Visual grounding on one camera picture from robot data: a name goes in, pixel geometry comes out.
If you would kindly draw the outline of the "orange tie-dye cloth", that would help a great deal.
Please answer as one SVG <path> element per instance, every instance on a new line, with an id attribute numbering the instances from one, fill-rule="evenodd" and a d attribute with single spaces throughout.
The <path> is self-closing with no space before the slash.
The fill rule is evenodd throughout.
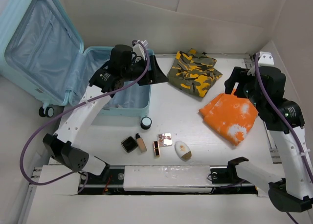
<path id="1" fill-rule="evenodd" d="M 220 93 L 199 109 L 204 122 L 232 145 L 239 145 L 252 129 L 258 112 L 246 98 Z"/>

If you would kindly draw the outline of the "camouflage yellow green garment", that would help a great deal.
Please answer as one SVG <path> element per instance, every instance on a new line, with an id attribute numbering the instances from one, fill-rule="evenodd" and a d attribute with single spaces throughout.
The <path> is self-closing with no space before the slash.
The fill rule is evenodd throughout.
<path id="1" fill-rule="evenodd" d="M 223 75 L 215 69 L 216 62 L 216 59 L 195 49 L 178 51 L 167 74 L 168 82 L 184 93 L 203 98 Z"/>

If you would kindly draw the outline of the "black gold lipstick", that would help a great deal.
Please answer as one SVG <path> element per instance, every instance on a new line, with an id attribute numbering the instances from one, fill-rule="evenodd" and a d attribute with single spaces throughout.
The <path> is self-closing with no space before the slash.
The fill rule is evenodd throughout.
<path id="1" fill-rule="evenodd" d="M 154 141 L 153 146 L 154 146 L 155 157 L 159 157 L 160 156 L 160 150 L 159 150 L 158 141 Z"/>

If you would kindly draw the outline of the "beige foundation bottle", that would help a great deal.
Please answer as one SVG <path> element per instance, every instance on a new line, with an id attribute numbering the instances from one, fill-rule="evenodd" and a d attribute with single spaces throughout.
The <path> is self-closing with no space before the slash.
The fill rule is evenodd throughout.
<path id="1" fill-rule="evenodd" d="M 135 135 L 135 138 L 136 138 L 136 142 L 137 142 L 137 145 L 140 149 L 140 151 L 143 153 L 143 152 L 146 152 L 147 151 L 147 148 L 146 148 L 146 145 L 144 143 L 144 140 L 142 139 L 142 137 L 137 133 Z"/>

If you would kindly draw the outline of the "black square powder compact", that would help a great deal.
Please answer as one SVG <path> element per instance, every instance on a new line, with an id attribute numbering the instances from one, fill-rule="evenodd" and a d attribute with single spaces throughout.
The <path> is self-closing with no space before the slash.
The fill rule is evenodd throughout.
<path id="1" fill-rule="evenodd" d="M 138 147 L 137 141 L 132 137 L 128 137 L 121 142 L 122 147 L 127 153 L 132 152 Z"/>

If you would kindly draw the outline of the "white egg-shaped cosmetic case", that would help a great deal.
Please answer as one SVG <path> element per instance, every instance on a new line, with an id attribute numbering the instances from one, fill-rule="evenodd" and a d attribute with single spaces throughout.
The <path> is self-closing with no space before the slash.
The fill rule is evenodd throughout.
<path id="1" fill-rule="evenodd" d="M 186 143 L 182 141 L 177 141 L 175 143 L 175 151 L 179 158 L 181 158 L 184 161 L 189 160 L 192 156 L 190 148 L 187 146 Z"/>

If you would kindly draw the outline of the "light blue hardshell suitcase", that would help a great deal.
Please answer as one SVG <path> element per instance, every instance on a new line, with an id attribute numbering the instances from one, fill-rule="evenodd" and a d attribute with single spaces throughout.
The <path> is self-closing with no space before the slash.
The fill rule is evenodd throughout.
<path id="1" fill-rule="evenodd" d="M 111 50 L 85 48 L 59 0 L 8 0 L 0 15 L 1 75 L 42 102 L 42 117 L 78 104 Z"/>

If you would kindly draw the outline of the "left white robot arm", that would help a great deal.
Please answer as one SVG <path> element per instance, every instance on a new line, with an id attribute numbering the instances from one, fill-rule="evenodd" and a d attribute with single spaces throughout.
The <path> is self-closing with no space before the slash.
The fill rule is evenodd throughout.
<path id="1" fill-rule="evenodd" d="M 68 110 L 67 121 L 54 134 L 44 136 L 43 143 L 51 158 L 72 172 L 92 174 L 96 182 L 106 182 L 109 164 L 82 149 L 83 137 L 116 93 L 135 84 L 149 86 L 167 81 L 151 60 L 142 41 L 133 41 L 132 46 L 116 45 L 109 60 L 91 76 L 79 104 Z"/>

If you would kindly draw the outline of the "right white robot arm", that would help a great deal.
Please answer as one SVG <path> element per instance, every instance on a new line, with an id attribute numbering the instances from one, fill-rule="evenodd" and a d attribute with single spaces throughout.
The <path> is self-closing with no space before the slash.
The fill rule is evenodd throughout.
<path id="1" fill-rule="evenodd" d="M 248 99 L 266 125 L 284 170 L 271 174 L 245 157 L 228 162 L 226 176 L 232 182 L 246 180 L 269 196 L 274 207 L 301 213 L 313 207 L 313 167 L 305 142 L 304 118 L 298 104 L 284 98 L 286 76 L 275 67 L 259 67 L 254 75 L 235 67 L 225 81 L 225 93 Z"/>

